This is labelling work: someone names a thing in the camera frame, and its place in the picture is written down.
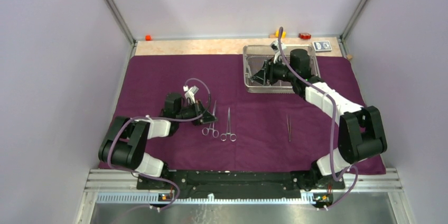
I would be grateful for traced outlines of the steel needle holder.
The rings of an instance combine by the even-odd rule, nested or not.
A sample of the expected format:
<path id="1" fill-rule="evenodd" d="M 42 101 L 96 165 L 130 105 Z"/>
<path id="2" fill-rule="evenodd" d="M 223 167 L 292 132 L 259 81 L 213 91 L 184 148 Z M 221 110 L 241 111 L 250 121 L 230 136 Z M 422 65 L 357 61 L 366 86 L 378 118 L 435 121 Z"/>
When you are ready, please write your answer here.
<path id="1" fill-rule="evenodd" d="M 292 120 L 289 114 L 286 115 L 286 124 L 287 124 L 287 132 L 288 132 L 288 141 L 291 142 L 292 138 Z"/>

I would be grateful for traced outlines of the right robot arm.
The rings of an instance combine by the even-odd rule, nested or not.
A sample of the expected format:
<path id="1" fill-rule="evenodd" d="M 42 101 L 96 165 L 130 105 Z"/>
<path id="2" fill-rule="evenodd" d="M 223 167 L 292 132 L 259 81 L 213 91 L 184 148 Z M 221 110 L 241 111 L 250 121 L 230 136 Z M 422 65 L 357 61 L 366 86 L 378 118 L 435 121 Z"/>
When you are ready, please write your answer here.
<path id="1" fill-rule="evenodd" d="M 353 164 L 387 150 L 379 109 L 356 104 L 329 87 L 312 72 L 306 50 L 294 49 L 289 57 L 278 51 L 250 79 L 263 86 L 288 82 L 295 94 L 331 117 L 330 152 L 316 160 L 310 169 L 314 187 L 324 188 L 331 177 L 339 181 Z"/>

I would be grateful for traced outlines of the blue playing card deck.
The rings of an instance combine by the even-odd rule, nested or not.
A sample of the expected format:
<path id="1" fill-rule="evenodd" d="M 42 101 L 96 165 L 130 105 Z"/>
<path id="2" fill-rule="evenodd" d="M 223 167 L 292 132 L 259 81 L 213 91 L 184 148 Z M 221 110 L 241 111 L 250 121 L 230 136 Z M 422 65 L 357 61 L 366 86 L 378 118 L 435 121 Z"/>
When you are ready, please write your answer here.
<path id="1" fill-rule="evenodd" d="M 331 52 L 332 46 L 330 41 L 314 41 L 313 48 L 316 52 Z"/>

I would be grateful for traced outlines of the steel hemostat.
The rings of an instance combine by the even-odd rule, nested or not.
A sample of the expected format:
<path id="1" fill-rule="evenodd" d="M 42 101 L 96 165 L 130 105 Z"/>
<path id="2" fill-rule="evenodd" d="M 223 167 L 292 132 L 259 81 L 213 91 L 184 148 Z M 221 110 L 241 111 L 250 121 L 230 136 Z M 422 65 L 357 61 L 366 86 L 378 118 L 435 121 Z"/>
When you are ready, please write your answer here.
<path id="1" fill-rule="evenodd" d="M 230 107 L 228 108 L 227 113 L 227 124 L 226 131 L 220 135 L 220 140 L 225 142 L 227 140 L 231 142 L 235 142 L 237 140 L 237 135 L 231 131 L 231 111 Z"/>

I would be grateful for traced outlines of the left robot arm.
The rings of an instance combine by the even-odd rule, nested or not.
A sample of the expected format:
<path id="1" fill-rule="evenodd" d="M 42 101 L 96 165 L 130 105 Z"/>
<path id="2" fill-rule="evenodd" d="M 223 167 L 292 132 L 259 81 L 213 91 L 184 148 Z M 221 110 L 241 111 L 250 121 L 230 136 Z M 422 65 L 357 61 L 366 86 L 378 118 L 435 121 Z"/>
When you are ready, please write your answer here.
<path id="1" fill-rule="evenodd" d="M 99 148 L 100 161 L 149 176 L 149 181 L 157 189 L 169 183 L 169 174 L 163 171 L 165 163 L 146 152 L 149 139 L 173 136 L 179 123 L 192 122 L 194 125 L 211 124 L 218 119 L 208 111 L 200 100 L 183 97 L 179 93 L 167 94 L 161 118 L 150 116 L 134 119 L 117 116 L 113 119 Z"/>

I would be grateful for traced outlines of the steel forceps clamp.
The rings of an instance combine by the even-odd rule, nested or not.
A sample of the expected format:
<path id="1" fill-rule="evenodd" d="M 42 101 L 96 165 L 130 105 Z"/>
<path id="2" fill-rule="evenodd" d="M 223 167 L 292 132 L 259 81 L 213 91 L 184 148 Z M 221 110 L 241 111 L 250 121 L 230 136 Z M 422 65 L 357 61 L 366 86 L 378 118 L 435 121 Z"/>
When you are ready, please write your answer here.
<path id="1" fill-rule="evenodd" d="M 217 107 L 217 102 L 214 102 L 214 106 L 213 106 L 213 110 L 212 110 L 212 115 L 216 114 L 216 107 Z M 203 136 L 208 136 L 211 135 L 213 138 L 218 138 L 219 137 L 219 131 L 215 129 L 214 127 L 214 122 L 211 123 L 208 127 L 205 127 L 202 129 L 202 135 Z"/>

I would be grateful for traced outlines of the metal mesh instrument tray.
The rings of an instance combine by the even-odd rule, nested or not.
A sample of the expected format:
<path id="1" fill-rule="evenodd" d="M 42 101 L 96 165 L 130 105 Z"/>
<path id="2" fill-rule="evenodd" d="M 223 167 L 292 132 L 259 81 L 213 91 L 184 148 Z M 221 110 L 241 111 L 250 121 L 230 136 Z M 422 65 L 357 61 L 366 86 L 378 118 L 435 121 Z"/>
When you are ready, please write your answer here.
<path id="1" fill-rule="evenodd" d="M 305 44 L 287 44 L 284 51 L 286 58 L 290 59 L 290 52 L 294 49 L 304 49 L 310 56 L 311 73 L 320 76 L 320 69 L 316 59 L 314 48 Z M 263 86 L 257 82 L 250 82 L 246 78 L 246 65 L 250 66 L 252 76 L 258 72 L 264 61 L 274 57 L 275 52 L 270 45 L 246 45 L 243 48 L 242 61 L 244 65 L 244 84 L 249 93 L 255 94 L 293 94 L 294 91 L 289 82 L 278 81 L 274 85 Z"/>

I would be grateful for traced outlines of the purple cloth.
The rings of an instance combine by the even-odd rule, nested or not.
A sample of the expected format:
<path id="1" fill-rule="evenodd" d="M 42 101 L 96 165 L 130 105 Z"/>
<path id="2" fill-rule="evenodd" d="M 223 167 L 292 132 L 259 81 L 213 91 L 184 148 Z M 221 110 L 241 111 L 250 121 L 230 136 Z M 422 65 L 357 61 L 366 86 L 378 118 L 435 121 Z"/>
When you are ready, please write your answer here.
<path id="1" fill-rule="evenodd" d="M 226 131 L 231 111 L 235 142 L 202 135 L 202 126 L 181 123 L 171 137 L 150 139 L 146 151 L 171 169 L 289 172 L 308 170 L 329 152 L 331 118 L 295 94 L 253 94 L 246 90 L 240 55 L 135 56 L 128 65 L 115 115 L 158 116 L 166 95 L 181 93 L 188 79 Z M 286 115 L 292 120 L 288 141 Z"/>

